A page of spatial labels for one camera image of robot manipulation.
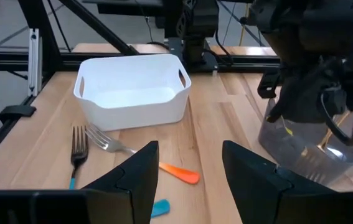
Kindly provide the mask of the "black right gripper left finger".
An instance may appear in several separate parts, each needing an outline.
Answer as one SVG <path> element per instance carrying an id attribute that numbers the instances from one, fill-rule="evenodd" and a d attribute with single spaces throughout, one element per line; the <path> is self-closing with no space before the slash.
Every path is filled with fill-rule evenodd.
<path id="1" fill-rule="evenodd" d="M 0 190 L 0 223 L 149 223 L 158 164 L 151 141 L 80 190 Z"/>

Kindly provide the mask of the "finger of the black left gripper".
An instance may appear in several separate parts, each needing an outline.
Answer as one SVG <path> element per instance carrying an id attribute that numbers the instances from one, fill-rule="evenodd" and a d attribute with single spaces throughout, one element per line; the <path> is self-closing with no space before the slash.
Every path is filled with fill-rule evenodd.
<path id="1" fill-rule="evenodd" d="M 323 122 L 322 115 L 317 109 L 320 91 L 321 85 L 311 85 L 301 90 L 300 119 L 302 122 Z"/>
<path id="2" fill-rule="evenodd" d="M 278 102 L 270 111 L 269 116 L 266 120 L 270 123 L 274 123 L 279 119 L 287 110 L 296 103 L 300 96 L 301 81 L 289 79 L 283 84 L 281 88 L 281 95 Z"/>

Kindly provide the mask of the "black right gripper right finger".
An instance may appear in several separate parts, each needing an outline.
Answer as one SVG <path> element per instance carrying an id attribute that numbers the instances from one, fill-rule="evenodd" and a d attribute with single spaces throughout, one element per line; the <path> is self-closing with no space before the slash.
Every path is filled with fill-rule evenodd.
<path id="1" fill-rule="evenodd" d="M 226 140 L 222 160 L 243 224 L 353 223 L 353 192 L 337 192 Z"/>

